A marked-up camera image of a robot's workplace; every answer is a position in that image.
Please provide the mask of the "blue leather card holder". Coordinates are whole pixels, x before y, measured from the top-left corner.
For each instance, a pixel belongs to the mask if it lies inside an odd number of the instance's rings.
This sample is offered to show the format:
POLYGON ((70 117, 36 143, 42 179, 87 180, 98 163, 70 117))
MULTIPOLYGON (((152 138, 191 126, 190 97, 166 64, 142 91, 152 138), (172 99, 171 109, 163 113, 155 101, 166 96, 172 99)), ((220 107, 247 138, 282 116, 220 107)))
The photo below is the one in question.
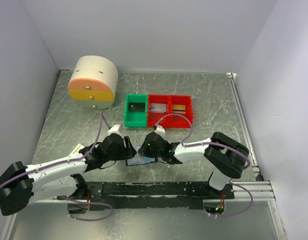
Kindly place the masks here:
POLYGON ((152 163, 157 163, 158 159, 156 157, 145 157, 143 155, 140 155, 138 153, 138 150, 140 149, 140 145, 135 146, 135 150, 136 150, 136 155, 131 158, 131 159, 127 159, 125 161, 125 164, 127 167, 130 166, 139 166, 139 165, 145 165, 145 164, 152 164, 152 163))

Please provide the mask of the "grey magnetic stripe card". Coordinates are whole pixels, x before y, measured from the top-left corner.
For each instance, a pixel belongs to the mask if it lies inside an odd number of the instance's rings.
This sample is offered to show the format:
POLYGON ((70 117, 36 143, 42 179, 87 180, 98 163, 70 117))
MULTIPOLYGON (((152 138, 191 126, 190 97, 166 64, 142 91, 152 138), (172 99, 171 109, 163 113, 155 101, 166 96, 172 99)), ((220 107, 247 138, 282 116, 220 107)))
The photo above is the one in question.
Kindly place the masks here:
POLYGON ((164 103, 150 103, 149 112, 151 113, 165 113, 167 111, 167 105, 164 103))

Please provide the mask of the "dark card with chip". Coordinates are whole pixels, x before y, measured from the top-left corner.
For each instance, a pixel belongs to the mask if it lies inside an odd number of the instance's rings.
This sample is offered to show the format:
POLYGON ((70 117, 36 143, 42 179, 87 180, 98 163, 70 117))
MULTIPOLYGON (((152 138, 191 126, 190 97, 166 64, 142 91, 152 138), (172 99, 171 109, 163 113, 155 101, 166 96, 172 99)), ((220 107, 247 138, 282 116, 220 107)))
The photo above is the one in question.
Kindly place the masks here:
POLYGON ((146 104, 144 102, 130 102, 129 111, 131 112, 144 112, 146 110, 146 104))

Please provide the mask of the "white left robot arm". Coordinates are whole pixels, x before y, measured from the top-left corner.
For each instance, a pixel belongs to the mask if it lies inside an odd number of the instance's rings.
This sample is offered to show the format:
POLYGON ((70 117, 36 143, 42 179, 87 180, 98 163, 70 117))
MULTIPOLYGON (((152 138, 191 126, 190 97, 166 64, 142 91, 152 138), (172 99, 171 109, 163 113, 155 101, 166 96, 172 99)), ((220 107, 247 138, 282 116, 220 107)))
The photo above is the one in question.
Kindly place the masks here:
POLYGON ((3 216, 13 215, 33 202, 51 197, 83 199, 88 195, 83 173, 135 155, 129 137, 112 133, 102 142, 47 163, 26 166, 15 162, 0 176, 0 211, 3 216))

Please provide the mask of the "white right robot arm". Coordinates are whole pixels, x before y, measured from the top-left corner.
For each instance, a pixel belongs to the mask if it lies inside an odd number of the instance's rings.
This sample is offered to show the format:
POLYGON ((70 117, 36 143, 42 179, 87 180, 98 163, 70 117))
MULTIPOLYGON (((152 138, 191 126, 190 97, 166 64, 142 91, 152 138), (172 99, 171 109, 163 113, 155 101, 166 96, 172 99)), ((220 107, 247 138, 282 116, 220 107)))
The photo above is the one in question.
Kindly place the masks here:
POLYGON ((216 168, 206 186, 206 194, 212 199, 218 198, 225 185, 232 179, 239 179, 243 170, 250 166, 248 148, 221 132, 192 143, 169 143, 151 132, 138 153, 149 158, 161 158, 170 165, 208 160, 216 168))

